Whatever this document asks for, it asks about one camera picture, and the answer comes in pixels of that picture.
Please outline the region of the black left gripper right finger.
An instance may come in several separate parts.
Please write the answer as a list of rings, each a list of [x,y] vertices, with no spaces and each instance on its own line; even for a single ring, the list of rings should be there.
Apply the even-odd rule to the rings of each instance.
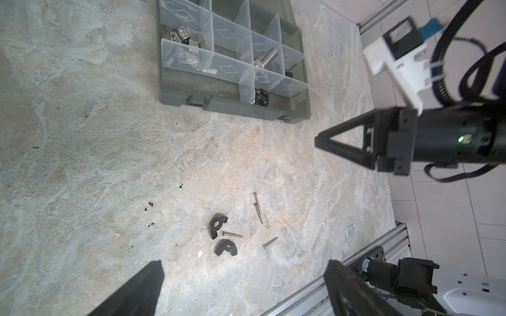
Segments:
[[[323,277],[335,315],[401,315],[337,260],[328,261]]]

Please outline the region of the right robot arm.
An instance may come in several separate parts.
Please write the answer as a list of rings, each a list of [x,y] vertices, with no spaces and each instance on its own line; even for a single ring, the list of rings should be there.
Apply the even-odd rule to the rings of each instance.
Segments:
[[[447,177],[456,182],[482,176],[505,163],[505,107],[454,105],[419,113],[374,109],[324,130],[317,148],[373,171],[407,176],[414,162],[433,168],[478,163],[480,168]],[[381,247],[344,265],[331,260],[324,273],[336,315],[396,315],[396,300],[423,315],[504,315],[505,283],[442,269],[417,258],[385,262]]]

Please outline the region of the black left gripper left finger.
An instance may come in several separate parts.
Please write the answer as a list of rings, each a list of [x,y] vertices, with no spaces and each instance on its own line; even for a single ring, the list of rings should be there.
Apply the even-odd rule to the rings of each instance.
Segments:
[[[89,313],[92,315],[155,315],[165,274],[162,261],[151,261]]]

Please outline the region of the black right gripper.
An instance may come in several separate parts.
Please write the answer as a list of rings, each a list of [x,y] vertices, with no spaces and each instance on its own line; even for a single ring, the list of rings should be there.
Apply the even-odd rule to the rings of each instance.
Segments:
[[[362,147],[334,140],[359,128]],[[415,109],[374,109],[324,130],[315,146],[370,170],[407,176],[413,162],[425,162],[427,175],[434,168],[478,163],[482,176],[505,163],[505,108],[451,106],[418,113]],[[376,158],[366,151],[377,150]]]

